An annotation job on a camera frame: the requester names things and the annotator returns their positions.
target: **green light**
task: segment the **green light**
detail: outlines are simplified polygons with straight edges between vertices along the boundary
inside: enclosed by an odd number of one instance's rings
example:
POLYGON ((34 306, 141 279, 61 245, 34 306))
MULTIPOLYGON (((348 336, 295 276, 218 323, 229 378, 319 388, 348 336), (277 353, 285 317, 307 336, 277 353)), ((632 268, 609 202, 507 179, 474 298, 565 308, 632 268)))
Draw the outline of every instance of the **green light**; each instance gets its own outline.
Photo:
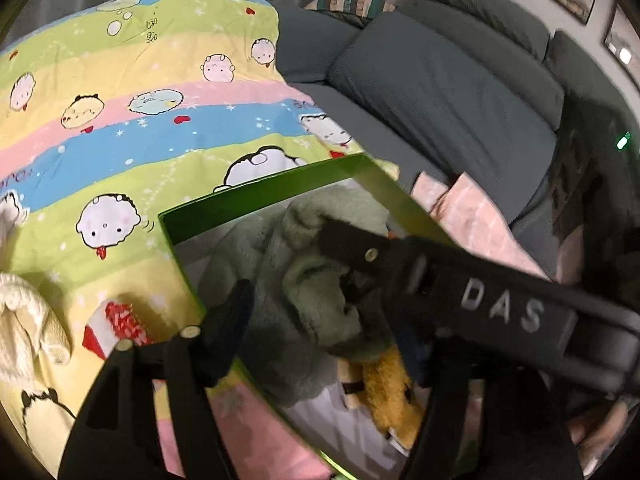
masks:
POLYGON ((625 136, 618 141, 618 144, 617 144, 618 149, 621 150, 622 148, 624 148, 626 144, 629 142, 630 138, 631 138, 631 134, 627 132, 625 136))

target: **red and white package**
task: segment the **red and white package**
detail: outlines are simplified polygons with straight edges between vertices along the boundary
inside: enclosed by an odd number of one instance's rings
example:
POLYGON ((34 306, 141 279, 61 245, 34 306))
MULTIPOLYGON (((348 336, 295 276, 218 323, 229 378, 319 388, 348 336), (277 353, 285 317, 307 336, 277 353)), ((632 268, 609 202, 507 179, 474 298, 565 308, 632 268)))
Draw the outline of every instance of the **red and white package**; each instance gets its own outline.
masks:
POLYGON ((130 304, 105 300, 84 326, 82 346, 105 360, 121 339, 131 339, 137 346, 153 342, 130 304))

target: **green box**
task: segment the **green box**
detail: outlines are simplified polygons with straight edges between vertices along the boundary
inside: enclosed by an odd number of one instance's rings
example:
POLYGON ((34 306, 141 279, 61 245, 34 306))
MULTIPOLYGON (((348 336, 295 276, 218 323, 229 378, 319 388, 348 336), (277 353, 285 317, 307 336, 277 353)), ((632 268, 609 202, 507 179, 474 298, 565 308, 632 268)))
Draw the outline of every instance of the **green box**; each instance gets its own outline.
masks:
MULTIPOLYGON (((197 298, 194 291, 195 286, 187 278, 183 264, 180 263, 175 248, 178 244, 191 240, 194 242, 191 245, 192 249, 201 255, 210 254, 214 246, 212 240, 215 240, 216 236, 209 237, 209 233, 220 231, 221 226, 268 206, 288 201, 297 195, 345 180, 357 183, 389 211, 394 230, 398 229, 401 234, 418 235, 444 244, 454 244, 438 223, 431 219, 428 213, 405 193, 379 165, 367 155, 359 153, 316 162, 231 187, 176 206, 160 214, 159 223, 162 231, 194 297, 197 298)), ((199 298, 197 300, 204 312, 202 302, 199 298)), ((237 362, 234 367, 249 382, 252 382, 251 377, 241 364, 237 362)), ((272 406, 272 408, 281 416, 284 423, 297 432, 279 407, 272 406)), ((334 468, 347 475, 347 478, 353 479, 354 477, 334 462, 325 453, 326 451, 320 449, 318 454, 334 468)))

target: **plush toy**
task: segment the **plush toy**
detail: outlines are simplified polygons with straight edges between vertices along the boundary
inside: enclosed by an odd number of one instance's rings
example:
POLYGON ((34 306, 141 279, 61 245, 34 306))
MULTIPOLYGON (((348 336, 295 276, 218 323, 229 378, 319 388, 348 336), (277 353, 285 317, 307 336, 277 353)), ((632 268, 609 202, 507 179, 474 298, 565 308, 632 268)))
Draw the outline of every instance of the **plush toy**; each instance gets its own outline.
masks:
POLYGON ((398 347, 391 346, 376 362, 362 365, 366 405, 378 431, 389 434, 410 450, 420 430, 423 409, 418 406, 398 347))
POLYGON ((408 454, 420 430, 424 410, 416 402, 398 347, 389 347, 371 363, 360 365, 339 360, 338 378, 345 406, 352 409, 364 404, 378 431, 408 454))

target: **cartoon-print bedding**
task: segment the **cartoon-print bedding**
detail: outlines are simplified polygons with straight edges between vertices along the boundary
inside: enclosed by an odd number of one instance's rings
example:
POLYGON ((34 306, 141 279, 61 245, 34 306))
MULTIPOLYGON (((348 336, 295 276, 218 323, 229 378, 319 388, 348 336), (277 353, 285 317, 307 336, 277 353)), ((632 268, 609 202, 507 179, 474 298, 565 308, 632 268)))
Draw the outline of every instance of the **cartoon-print bedding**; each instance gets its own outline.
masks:
POLYGON ((102 365, 82 346, 99 303, 132 303, 156 340, 200 317, 158 213, 360 151, 284 83, 277 35, 263 0, 116 0, 0 55, 0 200, 20 212, 1 268, 38 288, 72 345, 66 367, 36 363, 40 392, 0 384, 0 401, 54 475, 102 365))

